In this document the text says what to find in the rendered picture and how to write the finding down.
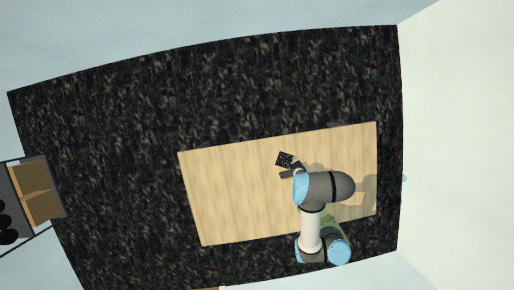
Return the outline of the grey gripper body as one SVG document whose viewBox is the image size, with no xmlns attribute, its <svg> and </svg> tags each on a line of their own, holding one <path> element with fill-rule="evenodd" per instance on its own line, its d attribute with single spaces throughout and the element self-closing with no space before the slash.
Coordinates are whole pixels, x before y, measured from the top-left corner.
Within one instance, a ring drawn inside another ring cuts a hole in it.
<svg viewBox="0 0 514 290">
<path fill-rule="evenodd" d="M 303 168 L 303 169 L 306 171 L 306 168 L 305 168 L 305 167 L 303 167 L 303 165 L 302 165 L 301 161 L 299 161 L 299 160 L 298 160 L 298 161 L 296 161 L 296 162 L 294 162 L 294 164 L 292 164 L 291 166 L 289 166 L 289 168 L 290 168 L 290 169 L 294 169 L 294 168 L 295 168 L 295 169 L 297 169 L 297 168 Z M 295 169 L 294 169 L 294 170 L 295 170 Z M 294 172 L 294 170 L 293 170 L 293 172 Z M 306 171 L 306 172 L 307 172 L 307 171 Z"/>
</svg>

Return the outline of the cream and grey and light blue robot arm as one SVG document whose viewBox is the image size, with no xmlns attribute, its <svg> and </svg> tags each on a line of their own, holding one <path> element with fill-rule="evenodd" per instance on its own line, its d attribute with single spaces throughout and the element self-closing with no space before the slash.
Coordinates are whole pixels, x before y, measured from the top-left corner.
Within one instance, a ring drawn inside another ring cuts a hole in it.
<svg viewBox="0 0 514 290">
<path fill-rule="evenodd" d="M 326 226 L 320 230 L 321 211 L 326 203 L 341 202 L 352 197 L 356 188 L 354 180 L 341 171 L 307 173 L 303 168 L 294 169 L 279 172 L 279 176 L 281 179 L 294 177 L 293 184 L 296 183 L 292 200 L 300 209 L 302 225 L 301 235 L 295 239 L 297 261 L 330 261 L 338 266 L 346 264 L 351 257 L 351 248 L 336 227 Z"/>
</svg>

